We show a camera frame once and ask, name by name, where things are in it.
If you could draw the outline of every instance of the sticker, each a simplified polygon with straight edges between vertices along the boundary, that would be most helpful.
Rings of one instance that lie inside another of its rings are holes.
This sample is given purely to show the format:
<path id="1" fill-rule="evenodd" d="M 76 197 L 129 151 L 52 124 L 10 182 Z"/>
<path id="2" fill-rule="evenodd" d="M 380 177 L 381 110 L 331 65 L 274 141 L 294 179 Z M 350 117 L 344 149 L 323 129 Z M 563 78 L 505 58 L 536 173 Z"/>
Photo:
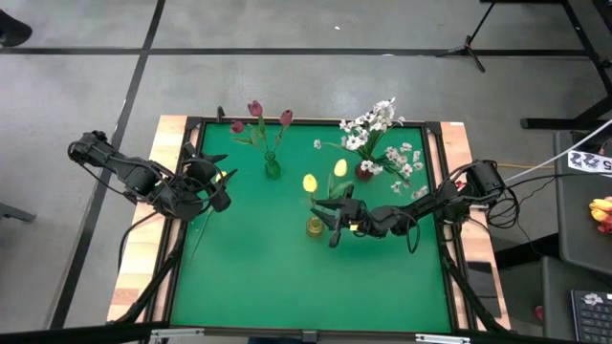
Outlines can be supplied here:
<path id="1" fill-rule="evenodd" d="M 589 173 L 610 173 L 604 175 L 612 178 L 612 159 L 597 154 L 571 150 L 567 153 L 569 168 Z"/>

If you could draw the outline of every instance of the green mat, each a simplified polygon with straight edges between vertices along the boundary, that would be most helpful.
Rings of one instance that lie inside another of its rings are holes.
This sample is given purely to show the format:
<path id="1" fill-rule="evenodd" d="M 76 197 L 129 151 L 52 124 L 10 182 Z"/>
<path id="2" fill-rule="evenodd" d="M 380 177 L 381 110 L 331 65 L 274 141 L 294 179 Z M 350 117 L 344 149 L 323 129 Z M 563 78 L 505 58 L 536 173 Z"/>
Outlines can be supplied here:
<path id="1" fill-rule="evenodd" d="M 269 125 L 269 137 L 279 129 Z M 450 332 L 432 216 L 420 221 L 423 232 L 415 254 L 408 253 L 405 237 L 390 233 L 377 240 L 345 230 L 335 249 L 327 246 L 327 230 L 321 238 L 307 236 L 312 214 L 303 176 L 315 175 L 320 198 L 338 159 L 349 161 L 349 173 L 341 180 L 355 179 L 359 157 L 330 146 L 313 147 L 315 139 L 339 142 L 342 134 L 337 126 L 291 126 L 277 152 L 282 176 L 272 181 L 266 179 L 259 151 L 232 141 L 228 124 L 207 124 L 203 151 L 229 154 L 219 165 L 238 173 L 228 183 L 231 206 L 210 215 L 195 253 L 206 216 L 188 226 L 172 325 Z M 403 128 L 390 131 L 376 153 L 403 142 L 423 151 L 420 130 Z M 402 195 L 392 192 L 395 179 L 386 173 L 369 183 L 356 181 L 353 197 L 370 209 L 409 204 L 412 192 L 427 184 L 426 170 L 411 178 L 413 185 L 402 187 Z M 411 236 L 414 240 L 415 230 Z"/>

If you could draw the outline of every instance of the black floor stripe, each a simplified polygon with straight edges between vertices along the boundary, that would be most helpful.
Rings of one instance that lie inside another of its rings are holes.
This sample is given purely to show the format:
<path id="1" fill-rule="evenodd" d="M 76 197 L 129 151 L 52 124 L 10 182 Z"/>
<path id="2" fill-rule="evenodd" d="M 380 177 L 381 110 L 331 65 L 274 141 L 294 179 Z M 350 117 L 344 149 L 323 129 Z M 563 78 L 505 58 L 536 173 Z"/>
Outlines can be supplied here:
<path id="1" fill-rule="evenodd" d="M 155 33 L 157 32 L 157 28 L 160 24 L 162 12 L 164 11 L 164 5 L 165 0 L 158 0 L 157 6 L 155 7 L 155 12 L 153 13 L 153 18 L 151 20 L 151 25 L 149 26 L 149 30 L 142 45 L 142 52 L 138 62 L 136 63 L 136 70 L 132 76 L 132 80 L 127 90 L 127 95 L 125 96 L 123 108 L 121 109 L 121 114 L 115 127 L 115 132 L 111 138 L 111 144 L 117 149 L 120 148 L 121 142 L 123 141 L 125 128 L 127 127 L 127 122 L 134 106 L 134 100 L 136 99 L 136 94 L 138 93 L 138 89 L 141 84 L 144 67 L 146 66 L 146 60 L 148 58 L 148 51 L 151 49 L 153 39 L 155 38 Z M 109 183 L 111 173 L 107 170 L 103 170 L 99 177 L 104 183 Z M 70 311 L 70 305 L 73 301 L 75 291 L 77 290 L 78 278 L 83 270 L 85 258 L 87 257 L 87 251 L 89 250 L 92 238 L 94 237 L 96 224 L 98 222 L 99 213 L 102 210 L 102 203 L 105 195 L 106 188 L 100 182 L 96 183 L 92 199 L 89 203 L 89 209 L 87 210 L 81 223 L 81 229 L 79 231 L 80 235 L 78 237 L 78 243 L 76 245 L 73 261 L 66 274 L 61 294 L 57 299 L 55 311 L 49 326 L 50 329 L 61 329 L 66 323 L 66 317 Z"/>

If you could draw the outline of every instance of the tulip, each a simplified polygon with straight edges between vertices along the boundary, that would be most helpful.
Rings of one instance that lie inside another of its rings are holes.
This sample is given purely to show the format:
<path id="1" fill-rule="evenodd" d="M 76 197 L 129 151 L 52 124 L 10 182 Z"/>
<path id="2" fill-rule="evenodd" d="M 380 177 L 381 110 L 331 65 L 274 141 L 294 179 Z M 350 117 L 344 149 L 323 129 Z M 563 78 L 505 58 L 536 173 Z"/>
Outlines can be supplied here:
<path id="1" fill-rule="evenodd" d="M 257 100 L 254 100 L 252 103 L 247 104 L 247 107 L 249 108 L 249 112 L 253 117 L 260 117 L 261 114 L 264 112 L 264 109 L 261 107 L 261 104 Z"/>
<path id="2" fill-rule="evenodd" d="M 294 112 L 291 110 L 285 110 L 283 111 L 283 114 L 280 115 L 280 124 L 282 124 L 282 126 L 289 126 L 289 124 L 291 124 L 292 120 L 294 120 Z"/>
<path id="3" fill-rule="evenodd" d="M 348 169 L 347 163 L 345 159 L 340 159 L 336 162 L 336 166 L 334 167 L 334 174 L 336 177 L 344 177 L 346 176 L 346 170 Z"/>
<path id="4" fill-rule="evenodd" d="M 245 123 L 240 120 L 235 120 L 231 123 L 231 128 L 229 129 L 233 134 L 240 134 L 245 131 Z"/>
<path id="5" fill-rule="evenodd" d="M 306 190 L 306 192 L 313 193 L 317 191 L 317 179 L 311 174 L 304 176 L 304 181 L 302 184 L 304 185 L 304 190 Z"/>

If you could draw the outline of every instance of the green glass vase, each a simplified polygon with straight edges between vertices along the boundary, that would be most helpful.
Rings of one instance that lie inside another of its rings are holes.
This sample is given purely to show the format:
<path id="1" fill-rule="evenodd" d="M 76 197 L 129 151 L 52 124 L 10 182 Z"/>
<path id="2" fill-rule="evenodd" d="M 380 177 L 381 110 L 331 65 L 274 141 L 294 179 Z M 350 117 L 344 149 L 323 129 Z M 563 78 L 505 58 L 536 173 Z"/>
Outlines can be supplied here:
<path id="1" fill-rule="evenodd" d="M 264 158 L 266 158 L 266 177 L 272 180 L 280 178 L 280 165 L 276 161 L 276 154 L 268 151 Z"/>

